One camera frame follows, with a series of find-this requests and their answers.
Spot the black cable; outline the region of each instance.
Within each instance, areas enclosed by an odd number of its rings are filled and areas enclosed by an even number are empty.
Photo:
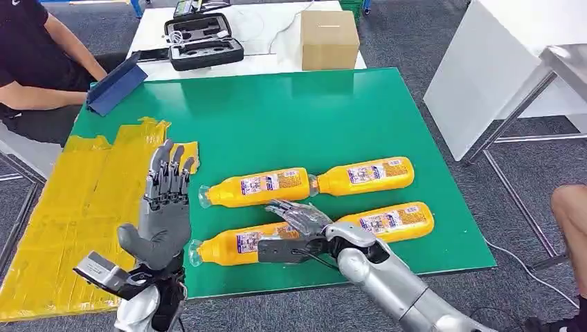
[[[474,320],[473,316],[477,312],[479,312],[481,310],[484,310],[484,309],[499,311],[501,313],[506,314],[510,318],[510,320],[514,323],[514,326],[510,326],[507,329],[505,329],[504,331],[511,331],[512,329],[518,328],[518,329],[520,329],[520,331],[524,332],[524,326],[520,323],[520,320],[519,319],[516,319],[514,317],[514,315],[512,315],[511,313],[508,313],[507,311],[505,311],[503,309],[496,308],[496,307],[493,307],[493,306],[479,306],[478,308],[475,308],[475,310],[473,310],[473,312],[471,312],[471,314],[469,315],[469,317]]]
[[[306,255],[310,258],[315,259],[316,261],[319,261],[320,263],[328,266],[329,268],[331,268],[332,270],[338,271],[338,266],[328,263],[327,261],[325,261],[324,259],[321,259],[320,257],[312,254],[310,251],[304,250],[304,249],[292,249],[291,252],[293,252],[294,254],[302,254],[302,255]]]
[[[178,317],[178,318],[177,318],[177,320],[179,321],[179,326],[181,327],[181,330],[182,330],[183,332],[186,332],[186,328],[185,328],[185,327],[183,327],[183,322],[181,321],[181,317]]]

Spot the bottle cap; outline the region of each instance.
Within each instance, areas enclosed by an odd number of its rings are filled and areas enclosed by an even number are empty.
[[[212,205],[212,202],[210,202],[210,187],[202,185],[198,190],[198,199],[204,209],[209,208]]]
[[[318,190],[318,179],[315,175],[308,174],[308,182],[310,184],[310,197],[314,197],[320,192]]]
[[[190,242],[190,247],[188,249],[188,254],[190,256],[190,263],[192,266],[196,267],[202,264],[202,258],[200,255],[200,247],[202,245],[202,241],[200,240],[192,240]]]

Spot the person's arm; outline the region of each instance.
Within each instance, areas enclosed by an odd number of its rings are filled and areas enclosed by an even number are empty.
[[[90,75],[98,81],[106,77],[104,68],[96,61],[86,46],[60,20],[49,14],[44,27],[51,38],[63,48],[65,53],[86,68]]]
[[[18,111],[41,111],[67,105],[81,105],[85,100],[85,92],[59,91],[35,88],[33,86],[22,86],[16,81],[0,87],[0,103]]]

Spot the person's knee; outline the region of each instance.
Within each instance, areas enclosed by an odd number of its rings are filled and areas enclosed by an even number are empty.
[[[585,208],[587,204],[587,185],[562,185],[554,190],[550,198],[553,211],[568,211]]]

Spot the black case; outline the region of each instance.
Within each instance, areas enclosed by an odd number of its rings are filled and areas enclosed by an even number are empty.
[[[183,41],[169,47],[169,60],[176,71],[230,64],[244,59],[242,45],[232,38],[231,26],[222,13],[182,15],[165,23],[165,35],[182,33]],[[226,31],[226,37],[217,33]]]

